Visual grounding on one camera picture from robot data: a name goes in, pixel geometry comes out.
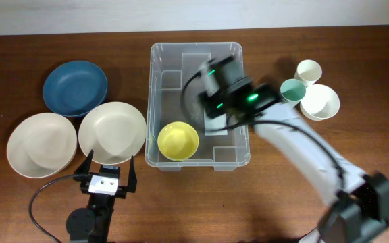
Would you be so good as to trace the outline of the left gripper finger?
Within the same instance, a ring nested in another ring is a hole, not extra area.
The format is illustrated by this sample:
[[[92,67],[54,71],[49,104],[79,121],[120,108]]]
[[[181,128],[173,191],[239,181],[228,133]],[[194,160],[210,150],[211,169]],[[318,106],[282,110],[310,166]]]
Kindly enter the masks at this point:
[[[135,193],[136,187],[137,187],[137,177],[136,177],[136,172],[135,172],[135,168],[134,168],[134,157],[131,156],[126,192]]]
[[[74,172],[74,180],[82,181],[87,179],[89,176],[90,165],[93,160],[94,150],[90,150],[86,159],[79,165],[79,167]]]

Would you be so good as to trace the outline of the yellow bowl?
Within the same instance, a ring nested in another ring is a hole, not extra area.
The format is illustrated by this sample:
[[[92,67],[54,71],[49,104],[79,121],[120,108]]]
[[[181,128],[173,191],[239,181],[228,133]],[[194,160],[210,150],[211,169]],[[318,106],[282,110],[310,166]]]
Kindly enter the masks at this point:
[[[160,131],[157,145],[161,154],[172,161],[192,157],[199,147],[199,135],[188,123],[175,121]]]

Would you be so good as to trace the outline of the mint green cup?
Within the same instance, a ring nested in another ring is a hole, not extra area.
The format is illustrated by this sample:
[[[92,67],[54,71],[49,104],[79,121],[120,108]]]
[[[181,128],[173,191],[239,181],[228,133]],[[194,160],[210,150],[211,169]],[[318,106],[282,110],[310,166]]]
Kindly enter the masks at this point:
[[[280,95],[291,107],[295,107],[306,95],[305,85],[297,79],[285,80],[280,87]]]

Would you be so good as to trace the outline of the white bowl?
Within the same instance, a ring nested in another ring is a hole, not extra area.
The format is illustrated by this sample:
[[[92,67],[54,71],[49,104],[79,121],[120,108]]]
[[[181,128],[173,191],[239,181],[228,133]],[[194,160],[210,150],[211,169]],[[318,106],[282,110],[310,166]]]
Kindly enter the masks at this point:
[[[340,99],[329,86],[314,84],[306,88],[306,94],[300,102],[303,115],[313,121],[334,117],[340,109]]]

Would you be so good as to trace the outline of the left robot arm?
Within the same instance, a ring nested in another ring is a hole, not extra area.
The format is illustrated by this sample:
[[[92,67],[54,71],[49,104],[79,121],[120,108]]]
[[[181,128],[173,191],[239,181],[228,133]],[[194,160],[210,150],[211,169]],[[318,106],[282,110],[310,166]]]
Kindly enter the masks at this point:
[[[72,211],[66,220],[70,242],[106,242],[115,200],[125,199],[128,193],[136,192],[133,158],[130,158],[128,183],[121,186],[121,169],[117,166],[102,165],[97,173],[90,171],[93,154],[94,151],[90,151],[74,172],[74,180],[80,182],[80,190],[89,195],[89,200],[86,207]]]

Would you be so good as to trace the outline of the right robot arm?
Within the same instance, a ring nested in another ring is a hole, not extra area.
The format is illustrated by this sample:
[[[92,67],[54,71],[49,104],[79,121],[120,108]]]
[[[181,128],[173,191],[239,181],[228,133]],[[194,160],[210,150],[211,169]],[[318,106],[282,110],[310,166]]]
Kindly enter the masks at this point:
[[[233,56],[202,63],[195,74],[205,91],[201,107],[210,118],[236,118],[233,130],[252,126],[318,191],[328,210],[300,242],[372,242],[389,228],[389,180],[369,175],[335,151],[268,84],[254,87]]]

